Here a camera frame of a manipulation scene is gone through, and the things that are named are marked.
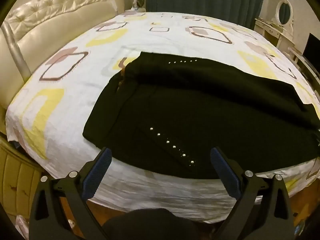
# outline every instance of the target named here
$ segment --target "blue gripper pad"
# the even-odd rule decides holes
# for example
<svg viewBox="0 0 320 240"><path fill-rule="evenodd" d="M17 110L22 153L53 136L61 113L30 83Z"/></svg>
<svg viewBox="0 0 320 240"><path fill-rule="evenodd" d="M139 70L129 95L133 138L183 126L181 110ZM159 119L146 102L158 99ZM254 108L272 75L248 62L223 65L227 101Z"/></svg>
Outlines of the blue gripper pad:
<svg viewBox="0 0 320 240"><path fill-rule="evenodd" d="M94 197L104 175L106 174L111 161L112 153L108 148L102 149L103 152L100 153L100 157L94 160L94 165L89 171L88 175L85 177L82 184L82 199L87 200Z"/></svg>
<svg viewBox="0 0 320 240"><path fill-rule="evenodd" d="M238 200L241 197L240 181L217 148L211 149L210 160L229 196Z"/></svg>

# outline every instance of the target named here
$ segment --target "black screen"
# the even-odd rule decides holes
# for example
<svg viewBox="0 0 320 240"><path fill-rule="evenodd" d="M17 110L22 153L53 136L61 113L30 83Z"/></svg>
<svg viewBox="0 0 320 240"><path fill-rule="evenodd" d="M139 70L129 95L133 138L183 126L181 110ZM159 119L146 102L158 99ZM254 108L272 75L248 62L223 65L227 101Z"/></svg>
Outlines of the black screen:
<svg viewBox="0 0 320 240"><path fill-rule="evenodd" d="M310 33L303 56L320 72L319 61L320 40Z"/></svg>

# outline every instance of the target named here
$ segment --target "bed frame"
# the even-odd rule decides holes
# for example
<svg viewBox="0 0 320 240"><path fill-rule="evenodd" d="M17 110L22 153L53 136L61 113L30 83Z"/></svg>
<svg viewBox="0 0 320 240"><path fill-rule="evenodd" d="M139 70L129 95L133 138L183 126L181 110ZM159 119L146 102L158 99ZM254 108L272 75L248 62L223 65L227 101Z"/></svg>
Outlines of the bed frame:
<svg viewBox="0 0 320 240"><path fill-rule="evenodd" d="M32 73L61 47L124 12L124 0L31 0L9 13L0 31L0 132L5 113ZM15 219L30 214L43 169L0 137L0 202Z"/></svg>

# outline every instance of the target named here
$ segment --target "cream leather headboard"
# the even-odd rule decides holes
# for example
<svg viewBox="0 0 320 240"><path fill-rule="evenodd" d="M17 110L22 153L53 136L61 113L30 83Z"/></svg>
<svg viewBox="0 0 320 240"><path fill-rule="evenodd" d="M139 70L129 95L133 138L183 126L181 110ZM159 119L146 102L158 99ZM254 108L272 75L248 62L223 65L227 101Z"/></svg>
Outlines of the cream leather headboard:
<svg viewBox="0 0 320 240"><path fill-rule="evenodd" d="M0 31L0 129L3 109L46 59L123 12L124 0L32 0L8 14Z"/></svg>

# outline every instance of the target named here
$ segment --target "black coat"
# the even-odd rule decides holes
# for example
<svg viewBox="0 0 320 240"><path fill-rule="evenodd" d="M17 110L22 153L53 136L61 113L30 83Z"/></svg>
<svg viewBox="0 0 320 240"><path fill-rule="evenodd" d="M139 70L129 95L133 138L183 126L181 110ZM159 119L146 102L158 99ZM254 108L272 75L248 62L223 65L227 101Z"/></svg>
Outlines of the black coat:
<svg viewBox="0 0 320 240"><path fill-rule="evenodd" d="M290 84L208 59L142 52L100 94L83 136L127 164L182 178L218 178L218 146L266 172L319 154L320 120Z"/></svg>

